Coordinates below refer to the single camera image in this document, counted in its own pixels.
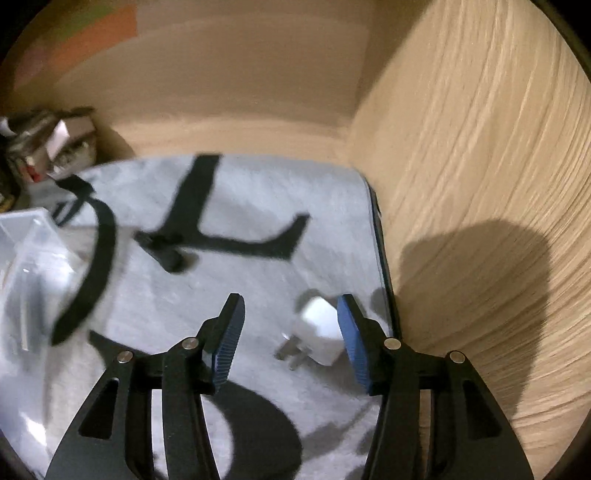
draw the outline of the screw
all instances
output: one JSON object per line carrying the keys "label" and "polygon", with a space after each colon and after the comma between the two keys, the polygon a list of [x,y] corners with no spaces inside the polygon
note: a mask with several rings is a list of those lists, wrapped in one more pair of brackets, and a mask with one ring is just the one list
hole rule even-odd
{"label": "screw", "polygon": [[464,355],[462,352],[458,352],[457,350],[454,350],[453,352],[451,352],[449,354],[449,358],[455,364],[462,364],[466,360],[466,355]]}
{"label": "screw", "polygon": [[384,340],[384,346],[388,350],[398,350],[400,347],[402,347],[402,343],[397,338],[386,338]]}
{"label": "screw", "polygon": [[122,352],[117,355],[117,361],[120,364],[126,364],[134,357],[134,354],[131,353],[129,350],[123,350]]}
{"label": "screw", "polygon": [[183,343],[181,343],[182,347],[185,350],[193,350],[193,349],[197,348],[198,344],[199,344],[199,341],[195,337],[185,338],[185,340],[183,340]]}

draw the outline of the transparent plastic box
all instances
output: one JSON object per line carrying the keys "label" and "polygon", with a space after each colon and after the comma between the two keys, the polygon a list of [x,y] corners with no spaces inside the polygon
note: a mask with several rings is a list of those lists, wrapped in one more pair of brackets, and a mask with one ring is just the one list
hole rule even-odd
{"label": "transparent plastic box", "polygon": [[0,430],[38,476],[48,464],[43,405],[51,331],[82,267],[45,209],[0,215]]}

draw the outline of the gray mat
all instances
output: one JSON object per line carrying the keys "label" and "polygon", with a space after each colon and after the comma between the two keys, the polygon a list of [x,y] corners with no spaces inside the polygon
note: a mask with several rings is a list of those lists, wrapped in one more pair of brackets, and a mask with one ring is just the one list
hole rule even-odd
{"label": "gray mat", "polygon": [[[204,406],[221,476],[358,478],[378,414],[377,400],[366,397],[356,385],[344,355],[332,367],[308,360],[290,371],[274,352],[314,294],[332,298],[353,293],[367,315],[387,331],[387,302],[364,179],[353,170],[324,164],[227,155],[217,170],[201,231],[261,241],[276,236],[296,214],[309,213],[300,243],[291,261],[194,251],[191,268],[171,275],[131,235],[136,229],[150,231],[161,225],[192,161],[192,157],[134,160],[82,175],[95,188],[95,197],[115,213],[117,258],[92,317],[50,352],[48,449],[55,450],[102,372],[98,354],[86,342],[89,328],[149,353],[166,351],[195,334],[202,321],[217,316],[228,294],[237,292],[245,299],[246,320],[231,383],[222,387],[217,404],[206,401]],[[53,208],[64,196],[63,191],[55,193],[44,188],[34,192],[34,204]],[[86,243],[92,243],[95,223],[86,206],[64,234],[78,242],[86,235]],[[88,251],[87,246],[80,251]],[[156,425],[161,423],[159,405],[155,395]],[[249,420],[242,425],[228,422],[228,409]],[[295,437],[280,433],[290,422]],[[163,471],[161,426],[154,430],[157,465]],[[250,460],[244,454],[247,449],[253,449]]]}

